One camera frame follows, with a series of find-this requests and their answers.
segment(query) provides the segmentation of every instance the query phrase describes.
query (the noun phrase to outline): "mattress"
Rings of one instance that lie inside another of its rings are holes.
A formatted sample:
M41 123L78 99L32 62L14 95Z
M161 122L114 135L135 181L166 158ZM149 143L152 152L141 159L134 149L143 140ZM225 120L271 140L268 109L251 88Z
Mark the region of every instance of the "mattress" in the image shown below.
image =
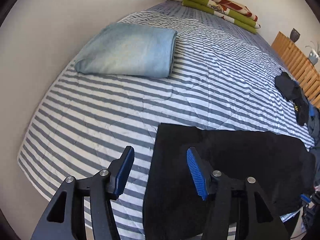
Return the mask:
M74 61L66 66L36 109L18 154L47 200L67 176L90 177L131 145L134 164L112 208L122 240L144 239L142 203L159 123L269 130L313 146L292 102L274 86L284 66L259 35L171 0L121 22L177 30L173 72L166 79L96 76L77 73ZM88 199L85 223L91 227ZM235 227L229 231L234 238Z

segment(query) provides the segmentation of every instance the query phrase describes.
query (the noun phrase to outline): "white pot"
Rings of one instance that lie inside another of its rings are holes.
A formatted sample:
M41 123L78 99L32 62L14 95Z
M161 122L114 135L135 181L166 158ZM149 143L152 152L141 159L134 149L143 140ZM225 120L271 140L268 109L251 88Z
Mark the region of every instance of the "white pot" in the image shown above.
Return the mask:
M314 49L311 49L311 52L309 54L308 59L310 60L310 62L315 65L317 64L318 60L319 60L319 55L317 54L317 52Z

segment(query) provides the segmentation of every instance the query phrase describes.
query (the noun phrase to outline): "light blue folded cloth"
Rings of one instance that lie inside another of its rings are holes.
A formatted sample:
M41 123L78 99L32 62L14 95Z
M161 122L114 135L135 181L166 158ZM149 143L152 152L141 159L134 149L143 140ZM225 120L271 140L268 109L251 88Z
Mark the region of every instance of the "light blue folded cloth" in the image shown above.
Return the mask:
M152 78L172 71L177 31L114 23L92 38L75 58L84 74L121 74Z

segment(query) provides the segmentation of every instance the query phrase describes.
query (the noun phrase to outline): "plant pot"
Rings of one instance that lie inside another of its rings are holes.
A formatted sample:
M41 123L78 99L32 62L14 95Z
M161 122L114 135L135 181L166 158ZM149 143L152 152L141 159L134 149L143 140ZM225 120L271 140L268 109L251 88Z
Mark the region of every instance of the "plant pot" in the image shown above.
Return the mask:
M292 29L290 33L290 40L296 42L300 38L300 33L297 32L296 29Z
M318 60L319 60L319 55L317 54L317 52L314 49L311 49L311 52L308 56L308 59L310 60L310 62L315 65L317 64Z

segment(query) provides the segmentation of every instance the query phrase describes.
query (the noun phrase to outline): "stack of folded blankets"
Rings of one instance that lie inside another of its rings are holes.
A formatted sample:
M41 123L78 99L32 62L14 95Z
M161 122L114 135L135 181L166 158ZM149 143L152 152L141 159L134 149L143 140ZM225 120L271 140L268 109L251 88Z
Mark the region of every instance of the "stack of folded blankets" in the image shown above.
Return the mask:
M256 34L258 17L244 5L230 0L183 0L182 5L204 11Z

